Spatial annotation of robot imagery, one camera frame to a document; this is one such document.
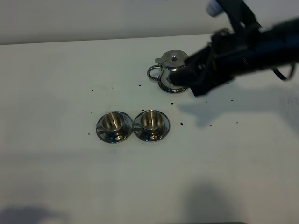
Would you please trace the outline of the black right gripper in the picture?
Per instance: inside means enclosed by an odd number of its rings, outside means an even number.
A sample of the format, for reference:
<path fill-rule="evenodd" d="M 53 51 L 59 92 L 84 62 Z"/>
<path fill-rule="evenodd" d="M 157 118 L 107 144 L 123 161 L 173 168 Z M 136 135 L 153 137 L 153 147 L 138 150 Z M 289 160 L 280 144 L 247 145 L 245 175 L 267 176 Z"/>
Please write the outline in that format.
<path fill-rule="evenodd" d="M 257 30 L 230 33 L 219 30 L 211 42 L 189 57 L 186 66 L 170 74 L 174 86 L 189 86 L 195 97 L 204 96 L 235 76 L 257 70 Z"/>

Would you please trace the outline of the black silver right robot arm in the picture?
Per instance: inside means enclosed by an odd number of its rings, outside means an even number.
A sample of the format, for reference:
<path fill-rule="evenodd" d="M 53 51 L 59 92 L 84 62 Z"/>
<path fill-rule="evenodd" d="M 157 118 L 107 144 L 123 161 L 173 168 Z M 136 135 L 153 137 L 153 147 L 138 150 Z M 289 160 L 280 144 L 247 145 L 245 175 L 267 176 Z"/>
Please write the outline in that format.
<path fill-rule="evenodd" d="M 254 13 L 242 0 L 212 0 L 207 13 L 226 13 L 233 32 L 215 32 L 210 43 L 170 75 L 174 86 L 191 88 L 202 96 L 235 76 L 271 69 L 283 81 L 293 77 L 299 61 L 299 20 L 293 19 L 261 31 Z"/>

